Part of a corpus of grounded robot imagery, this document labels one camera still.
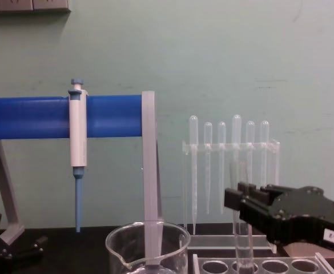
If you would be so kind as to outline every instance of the electrical outlet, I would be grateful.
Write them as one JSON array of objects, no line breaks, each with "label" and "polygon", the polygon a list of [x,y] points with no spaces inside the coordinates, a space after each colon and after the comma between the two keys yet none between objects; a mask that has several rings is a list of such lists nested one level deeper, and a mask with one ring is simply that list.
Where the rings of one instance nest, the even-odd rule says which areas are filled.
[{"label": "electrical outlet", "polygon": [[33,0],[34,10],[68,10],[68,0]]},{"label": "electrical outlet", "polygon": [[0,11],[33,10],[32,0],[0,0]]}]

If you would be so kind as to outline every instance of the pipette bulb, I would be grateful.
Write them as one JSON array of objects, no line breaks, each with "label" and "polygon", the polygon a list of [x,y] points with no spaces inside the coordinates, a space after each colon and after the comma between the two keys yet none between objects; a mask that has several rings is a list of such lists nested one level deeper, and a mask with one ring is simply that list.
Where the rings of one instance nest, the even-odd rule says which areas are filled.
[{"label": "pipette bulb", "polygon": [[242,118],[240,115],[234,115],[232,120],[231,142],[240,143],[242,137]]},{"label": "pipette bulb", "polygon": [[204,126],[204,142],[205,144],[212,143],[212,124],[210,122],[206,122]]},{"label": "pipette bulb", "polygon": [[260,141],[267,143],[269,140],[269,123],[265,120],[260,124]]},{"label": "pipette bulb", "polygon": [[218,125],[218,143],[226,143],[226,125],[224,122],[220,122]]},{"label": "pipette bulb", "polygon": [[255,124],[249,121],[246,125],[246,143],[254,143]]},{"label": "pipette bulb", "polygon": [[193,115],[190,117],[190,144],[199,143],[199,119]]}]

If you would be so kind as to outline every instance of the blue horizontal bar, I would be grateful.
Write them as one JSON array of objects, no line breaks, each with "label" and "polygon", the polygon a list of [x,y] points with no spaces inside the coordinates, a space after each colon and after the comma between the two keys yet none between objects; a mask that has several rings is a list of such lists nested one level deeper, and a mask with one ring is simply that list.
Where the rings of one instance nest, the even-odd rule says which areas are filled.
[{"label": "blue horizontal bar", "polygon": [[[87,136],[142,136],[141,95],[88,96]],[[0,98],[0,139],[54,138],[69,138],[68,97]]]}]

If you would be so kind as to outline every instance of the beaker rim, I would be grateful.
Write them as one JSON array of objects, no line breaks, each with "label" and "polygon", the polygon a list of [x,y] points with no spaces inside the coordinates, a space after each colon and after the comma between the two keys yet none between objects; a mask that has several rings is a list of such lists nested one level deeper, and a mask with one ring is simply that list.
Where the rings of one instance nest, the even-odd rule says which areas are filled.
[{"label": "beaker rim", "polygon": [[[178,229],[179,231],[181,231],[185,236],[186,236],[186,243],[181,246],[179,249],[173,251],[173,252],[170,252],[168,254],[164,254],[164,255],[160,255],[158,257],[153,257],[153,258],[142,258],[142,259],[138,259],[138,260],[135,260],[135,261],[132,261],[130,263],[127,263],[125,262],[124,258],[118,254],[117,252],[115,252],[108,244],[108,241],[110,241],[110,238],[115,235],[116,233],[120,232],[120,231],[123,231],[123,230],[126,230],[126,229],[129,229],[131,227],[135,227],[135,226],[140,226],[140,225],[144,225],[146,223],[158,223],[158,224],[163,224],[163,225],[167,225],[169,227],[174,227],[176,229]],[[181,227],[180,225],[177,225],[177,224],[172,224],[172,223],[168,223],[166,221],[137,221],[137,222],[134,222],[134,223],[130,223],[130,224],[126,224],[126,225],[123,225],[121,227],[118,227],[116,229],[114,229],[113,231],[111,231],[111,233],[109,233],[106,237],[106,241],[105,241],[105,244],[106,244],[106,248],[108,249],[108,251],[115,255],[119,260],[120,262],[125,265],[127,268],[130,268],[130,266],[132,265],[135,265],[135,264],[139,264],[143,261],[147,261],[147,260],[164,260],[168,257],[172,257],[172,256],[175,256],[176,254],[180,253],[181,251],[187,249],[187,247],[189,246],[191,242],[191,235],[190,233],[183,227]]]}]

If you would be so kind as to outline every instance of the pipette rack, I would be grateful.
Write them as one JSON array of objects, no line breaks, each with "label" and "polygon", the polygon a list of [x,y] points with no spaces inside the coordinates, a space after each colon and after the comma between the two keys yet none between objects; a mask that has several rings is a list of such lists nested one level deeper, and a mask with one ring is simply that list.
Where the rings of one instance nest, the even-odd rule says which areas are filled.
[{"label": "pipette rack", "polygon": [[[232,161],[246,162],[249,183],[258,187],[279,184],[280,143],[269,137],[267,121],[262,121],[260,124],[258,141],[255,138],[255,124],[252,121],[246,123],[245,139],[242,141],[240,115],[235,115],[232,119],[231,142],[226,142],[227,132],[224,122],[218,124],[217,130],[213,124],[205,122],[204,132],[199,131],[198,125],[198,118],[190,117],[190,143],[184,141],[182,145],[185,228],[188,223],[232,222],[232,211],[223,207],[224,189],[231,186],[229,171]],[[198,142],[199,135],[204,136],[204,142]],[[210,195],[219,198],[210,200]],[[214,233],[199,235],[198,231],[196,233],[193,229],[191,234],[189,249],[235,249],[234,236],[228,232],[225,235],[214,235]],[[253,235],[253,248],[276,253],[276,247],[263,235]]]}]

